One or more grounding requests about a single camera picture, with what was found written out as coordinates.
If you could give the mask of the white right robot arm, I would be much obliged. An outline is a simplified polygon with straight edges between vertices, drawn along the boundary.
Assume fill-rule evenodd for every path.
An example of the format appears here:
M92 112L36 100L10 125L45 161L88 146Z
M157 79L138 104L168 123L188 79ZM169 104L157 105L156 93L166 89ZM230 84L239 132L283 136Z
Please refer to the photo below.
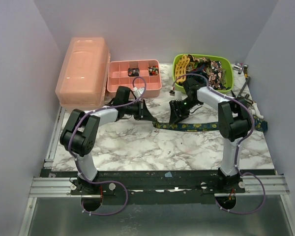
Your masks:
M241 143L254 129L254 118L244 102L222 94L209 86L208 80L195 73L186 74L183 87L187 97L170 101L170 125L176 125L189 117L189 110L205 103L218 112L218 130L224 138L224 148L219 172L222 177L216 181L217 189L223 193L234 187L232 176L239 175L239 154Z

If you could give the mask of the green plastic bin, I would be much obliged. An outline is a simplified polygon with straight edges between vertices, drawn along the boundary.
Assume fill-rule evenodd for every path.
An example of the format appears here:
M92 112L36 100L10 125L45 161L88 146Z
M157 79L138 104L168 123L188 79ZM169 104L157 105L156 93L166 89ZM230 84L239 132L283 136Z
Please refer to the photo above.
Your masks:
M226 70L226 87L227 87L227 89L226 90L217 90L217 91L219 91L220 93L226 94L233 89L233 87L234 87L233 69L232 69L230 62L227 59L225 59L223 57L218 57L218 56L209 56L209 55L201 55L201 54L180 54L180 55L177 55L173 61L173 81L175 82L175 90L176 91L181 91L183 93L185 92L183 86L178 85L175 81L175 66L176 66L177 62L179 61L179 59L183 55L193 55L196 57L208 57L208 58L210 58L211 61L213 61L213 60L221 61L222 68ZM193 68L189 64L186 68L186 73L190 73L192 71L203 71L204 73L206 73L206 68L207 68L207 65L204 65L204 64L198 65L196 68Z

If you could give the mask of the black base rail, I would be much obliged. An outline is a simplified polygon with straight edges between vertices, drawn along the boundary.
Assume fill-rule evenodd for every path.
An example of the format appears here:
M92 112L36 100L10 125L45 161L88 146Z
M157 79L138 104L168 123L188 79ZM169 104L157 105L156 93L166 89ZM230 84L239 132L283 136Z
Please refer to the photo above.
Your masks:
M255 179L276 175L268 170L255 173ZM79 190L83 194L100 195L99 198L78 197L89 205L214 204L215 200L233 199L237 197L236 192L245 192L243 177L224 182L217 171L100 171L95 184L79 179L75 172L45 178L60 177L76 178L71 181L75 187L72 195L77 195Z

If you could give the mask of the aluminium extrusion rail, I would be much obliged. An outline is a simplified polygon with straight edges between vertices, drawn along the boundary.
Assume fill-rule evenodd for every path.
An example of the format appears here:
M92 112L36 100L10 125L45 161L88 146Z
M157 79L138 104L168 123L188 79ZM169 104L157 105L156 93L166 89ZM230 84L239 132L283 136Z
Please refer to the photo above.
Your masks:
M81 190L77 195L72 195L71 191L75 189L71 181L76 178L34 178L30 187L29 197L31 198L99 198L100 195L83 194ZM286 195L289 194L289 188L286 179L282 175L259 176L255 179L252 176L242 178L245 192L236 192L236 196L244 195Z

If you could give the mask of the white plastic fitting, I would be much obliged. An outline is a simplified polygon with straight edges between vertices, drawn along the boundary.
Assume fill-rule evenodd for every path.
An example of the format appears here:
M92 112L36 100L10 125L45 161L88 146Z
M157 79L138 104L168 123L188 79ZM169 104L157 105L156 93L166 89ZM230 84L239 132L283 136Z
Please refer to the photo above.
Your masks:
M258 108L258 104L256 102L253 102L250 106L249 106L249 111L253 116L256 116L259 119L264 119L264 116L261 115L259 108Z

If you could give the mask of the pink compartment tray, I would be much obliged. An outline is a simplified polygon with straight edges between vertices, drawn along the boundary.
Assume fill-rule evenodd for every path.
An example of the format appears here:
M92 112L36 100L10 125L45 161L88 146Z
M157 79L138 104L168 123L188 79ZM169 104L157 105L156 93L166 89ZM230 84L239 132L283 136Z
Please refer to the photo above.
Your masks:
M159 74L150 76L148 67L157 65ZM129 77L127 75L128 68L139 68L140 75L138 77ZM129 88L146 88L144 98L158 97L162 88L160 65L155 59L150 60L123 60L113 61L109 65L108 79L106 90L110 97L115 96L118 87L124 86Z

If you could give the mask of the rolled colourful tie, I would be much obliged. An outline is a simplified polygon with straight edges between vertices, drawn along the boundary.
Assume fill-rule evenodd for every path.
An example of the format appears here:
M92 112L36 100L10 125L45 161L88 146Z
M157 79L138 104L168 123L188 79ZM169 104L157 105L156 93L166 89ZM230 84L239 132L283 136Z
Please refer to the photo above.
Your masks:
M156 76L159 74L159 67L157 65L148 67L150 76Z

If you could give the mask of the pink translucent storage box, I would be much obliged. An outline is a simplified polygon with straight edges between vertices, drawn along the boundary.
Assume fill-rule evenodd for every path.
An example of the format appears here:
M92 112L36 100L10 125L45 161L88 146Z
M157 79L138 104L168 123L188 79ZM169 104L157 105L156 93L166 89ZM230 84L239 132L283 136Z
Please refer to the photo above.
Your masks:
M67 111L89 111L104 104L110 50L103 37L73 37L56 86L59 104Z

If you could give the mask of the rolled dark floral tie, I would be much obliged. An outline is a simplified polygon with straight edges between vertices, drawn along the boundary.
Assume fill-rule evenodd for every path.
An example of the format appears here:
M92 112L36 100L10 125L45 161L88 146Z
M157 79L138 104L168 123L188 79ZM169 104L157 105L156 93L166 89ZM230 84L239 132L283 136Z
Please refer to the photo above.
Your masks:
M128 68L127 75L129 77L138 77L140 75L140 69L139 68Z

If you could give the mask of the green navy red striped tie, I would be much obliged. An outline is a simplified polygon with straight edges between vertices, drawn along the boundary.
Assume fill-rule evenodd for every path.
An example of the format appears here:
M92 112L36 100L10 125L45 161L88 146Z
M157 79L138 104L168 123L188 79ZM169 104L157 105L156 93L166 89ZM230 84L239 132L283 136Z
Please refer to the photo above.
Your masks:
M196 82L207 86L208 76L203 71L192 71L188 73L187 79L194 79Z

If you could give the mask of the navy tie with yellow flowers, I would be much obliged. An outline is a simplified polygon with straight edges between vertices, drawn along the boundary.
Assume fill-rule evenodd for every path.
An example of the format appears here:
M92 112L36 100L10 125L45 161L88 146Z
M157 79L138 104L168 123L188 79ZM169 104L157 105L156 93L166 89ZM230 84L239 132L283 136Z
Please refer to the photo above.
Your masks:
M253 115L255 122L255 130L260 132L267 132L268 124L267 121L259 119L257 116ZM218 122L209 122L209 123L179 123L170 125L169 123L153 121L153 127L157 129L172 130L179 132L205 132L205 131L216 131L219 130Z

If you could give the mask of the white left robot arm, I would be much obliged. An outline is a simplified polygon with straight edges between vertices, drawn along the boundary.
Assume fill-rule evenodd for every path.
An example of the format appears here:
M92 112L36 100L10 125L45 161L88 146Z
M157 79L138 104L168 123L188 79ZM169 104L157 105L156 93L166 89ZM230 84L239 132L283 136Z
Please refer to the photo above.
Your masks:
M73 110L60 135L59 142L74 157L78 176L84 180L82 188L88 194L94 194L99 189L97 169L91 154L98 128L116 122L124 115L131 115L135 120L156 121L141 96L136 100L129 100L131 92L130 88L120 86L111 104L96 111Z

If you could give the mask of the yellow tie with beetles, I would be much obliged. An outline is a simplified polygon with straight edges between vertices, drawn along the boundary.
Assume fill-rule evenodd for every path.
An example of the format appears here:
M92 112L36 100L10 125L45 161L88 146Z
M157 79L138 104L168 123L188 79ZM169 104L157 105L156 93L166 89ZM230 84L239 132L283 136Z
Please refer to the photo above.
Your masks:
M182 85L186 77L186 68L190 63L190 58L187 55L183 55L175 66L175 81L178 85Z

